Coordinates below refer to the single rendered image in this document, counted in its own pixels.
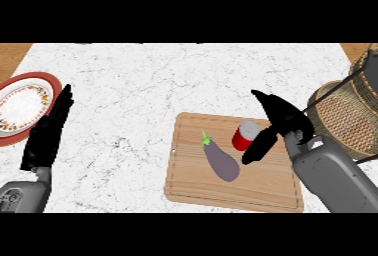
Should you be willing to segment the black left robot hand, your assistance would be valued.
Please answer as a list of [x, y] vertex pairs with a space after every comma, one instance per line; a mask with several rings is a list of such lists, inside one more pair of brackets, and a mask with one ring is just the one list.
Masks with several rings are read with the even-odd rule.
[[21, 170], [31, 171], [34, 167], [50, 167], [57, 154], [62, 129], [74, 104], [71, 85], [59, 93], [49, 115], [38, 120], [29, 130], [29, 138], [24, 148]]

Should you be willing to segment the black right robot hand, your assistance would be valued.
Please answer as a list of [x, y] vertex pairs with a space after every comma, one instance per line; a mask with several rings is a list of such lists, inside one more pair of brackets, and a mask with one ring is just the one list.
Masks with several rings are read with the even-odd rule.
[[303, 145], [311, 140], [314, 134], [310, 119], [286, 100], [273, 94], [264, 94], [258, 90], [252, 90], [251, 93], [263, 106], [270, 126], [260, 131], [242, 155], [244, 165], [263, 159], [277, 142], [277, 136], [285, 136], [289, 132], [300, 133], [297, 144]]

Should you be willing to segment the red can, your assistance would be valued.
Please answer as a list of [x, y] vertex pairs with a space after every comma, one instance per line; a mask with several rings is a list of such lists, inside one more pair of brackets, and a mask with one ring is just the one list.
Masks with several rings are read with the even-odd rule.
[[245, 151], [260, 133], [258, 125], [254, 121], [244, 121], [232, 137], [232, 145], [238, 151]]

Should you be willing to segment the wicker tiered basket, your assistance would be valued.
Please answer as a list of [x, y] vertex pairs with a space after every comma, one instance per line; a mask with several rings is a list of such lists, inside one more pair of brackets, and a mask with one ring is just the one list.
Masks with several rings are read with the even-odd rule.
[[328, 82], [307, 102], [314, 103], [329, 93], [307, 110], [307, 117], [314, 134], [328, 136], [357, 161], [378, 155], [378, 43], [353, 62], [348, 74], [363, 65], [366, 69], [335, 91], [339, 80]]

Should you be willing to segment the wooden cutting board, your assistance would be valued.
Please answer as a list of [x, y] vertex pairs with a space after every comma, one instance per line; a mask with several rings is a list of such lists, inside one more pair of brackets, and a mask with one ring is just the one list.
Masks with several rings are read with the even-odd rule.
[[[301, 187], [291, 168], [285, 143], [277, 142], [263, 159], [242, 163], [244, 152], [233, 148], [232, 137], [241, 117], [183, 112], [176, 117], [165, 178], [165, 197], [217, 207], [263, 212], [304, 210]], [[211, 137], [215, 148], [233, 163], [232, 181], [215, 174], [201, 144]]]

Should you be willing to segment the red rimmed patterned plate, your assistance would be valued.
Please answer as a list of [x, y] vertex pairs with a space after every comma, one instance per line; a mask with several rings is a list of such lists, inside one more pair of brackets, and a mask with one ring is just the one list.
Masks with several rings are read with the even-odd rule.
[[46, 72], [24, 73], [0, 84], [0, 147], [28, 137], [60, 91], [57, 78]]

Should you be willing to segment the purple eggplant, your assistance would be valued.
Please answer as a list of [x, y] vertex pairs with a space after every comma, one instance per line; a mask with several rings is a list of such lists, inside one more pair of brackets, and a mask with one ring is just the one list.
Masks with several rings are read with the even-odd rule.
[[201, 135], [201, 147], [204, 149], [211, 169], [223, 181], [232, 182], [239, 176], [239, 164], [230, 155], [221, 150], [205, 131], [201, 131]]

